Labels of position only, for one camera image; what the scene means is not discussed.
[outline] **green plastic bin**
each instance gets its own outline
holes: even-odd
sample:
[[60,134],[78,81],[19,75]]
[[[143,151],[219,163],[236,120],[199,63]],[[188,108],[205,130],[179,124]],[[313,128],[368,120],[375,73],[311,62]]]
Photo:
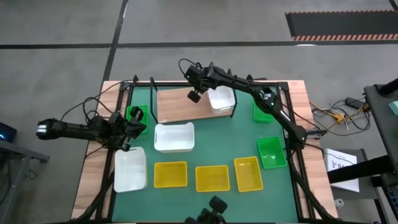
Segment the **green plastic bin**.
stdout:
[[265,123],[270,123],[275,121],[275,118],[271,114],[266,114],[260,110],[260,108],[254,104],[254,121],[255,122],[265,122]]
[[286,158],[279,137],[257,140],[262,167],[272,169],[286,166]]
[[[131,111],[132,107],[133,107],[133,106],[128,106],[128,107],[127,107],[127,110],[126,110],[126,113],[127,113],[126,119],[127,119],[128,121],[130,121],[130,119],[131,119],[130,111]],[[140,122],[141,122],[141,124],[144,124],[144,125],[147,126],[147,128],[146,128],[143,132],[141,132],[141,134],[145,134],[145,133],[148,132],[148,106],[147,106],[147,105],[144,105],[144,106],[138,106],[138,107],[139,107],[139,108],[142,110],[142,112],[144,113],[144,116],[142,117],[142,120],[141,120]]]

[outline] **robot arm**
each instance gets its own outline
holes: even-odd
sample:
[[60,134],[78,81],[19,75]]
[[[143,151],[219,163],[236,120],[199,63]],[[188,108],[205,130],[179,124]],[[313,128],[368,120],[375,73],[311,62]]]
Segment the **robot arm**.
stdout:
[[95,116],[87,125],[66,123],[55,118],[45,119],[37,124],[36,136],[41,140],[64,137],[98,141],[102,146],[128,151],[130,145],[125,144],[126,139],[136,139],[146,129],[146,125],[139,122],[143,117],[141,109],[133,107],[130,114],[130,121],[114,112],[108,120]]
[[289,138],[292,140],[292,147],[295,149],[304,148],[307,140],[306,130],[290,120],[289,116],[283,111],[280,99],[268,85],[239,78],[236,75],[232,75],[230,70],[227,73],[221,68],[212,66],[212,64],[203,69],[191,65],[185,72],[184,77],[195,89],[195,91],[191,91],[188,94],[188,97],[196,103],[200,100],[199,93],[203,94],[209,88],[215,90],[221,85],[249,93],[261,111],[273,115],[282,127],[286,129]]

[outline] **white container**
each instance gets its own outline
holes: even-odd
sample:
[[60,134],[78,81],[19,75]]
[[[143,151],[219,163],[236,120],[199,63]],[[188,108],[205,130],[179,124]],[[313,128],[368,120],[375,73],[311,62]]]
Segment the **white container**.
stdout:
[[114,190],[118,193],[147,187],[147,157],[141,147],[118,150],[114,162]]
[[178,125],[156,124],[155,149],[160,152],[190,152],[195,145],[191,122]]
[[234,91],[227,86],[219,86],[216,90],[207,91],[211,110],[214,114],[220,114],[233,109],[235,105]]

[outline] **yellow container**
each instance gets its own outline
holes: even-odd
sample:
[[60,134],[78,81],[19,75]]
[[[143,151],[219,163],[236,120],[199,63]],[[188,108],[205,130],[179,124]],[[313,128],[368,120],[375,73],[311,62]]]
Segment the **yellow container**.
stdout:
[[262,180],[257,157],[234,159],[239,192],[262,190]]
[[200,166],[195,168],[197,192],[229,190],[228,166]]
[[187,162],[155,163],[154,187],[186,187],[188,185]]

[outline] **concrete floor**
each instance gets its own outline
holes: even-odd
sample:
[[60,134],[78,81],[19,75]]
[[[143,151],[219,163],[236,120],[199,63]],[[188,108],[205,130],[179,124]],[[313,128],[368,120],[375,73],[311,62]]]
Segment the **concrete floor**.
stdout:
[[[0,44],[110,43],[122,0],[0,0]],[[290,40],[286,11],[391,9],[387,0],[130,0],[119,42]],[[59,118],[101,88],[108,49],[0,50],[0,121],[18,129],[21,146],[51,154],[48,164],[32,163],[39,177],[26,180],[11,223],[68,220],[80,178],[86,141],[39,141],[38,120]],[[232,68],[239,76],[305,80],[309,98],[320,106],[363,87],[397,77],[398,45],[317,47],[220,47],[118,49],[110,80],[182,80],[185,57]],[[67,121],[83,122],[80,110]],[[333,121],[321,120],[325,124]],[[344,127],[335,131],[344,133]],[[365,148],[369,158],[386,153],[377,128],[354,136],[327,134],[322,146]],[[344,220],[379,220],[372,201],[346,202]]]

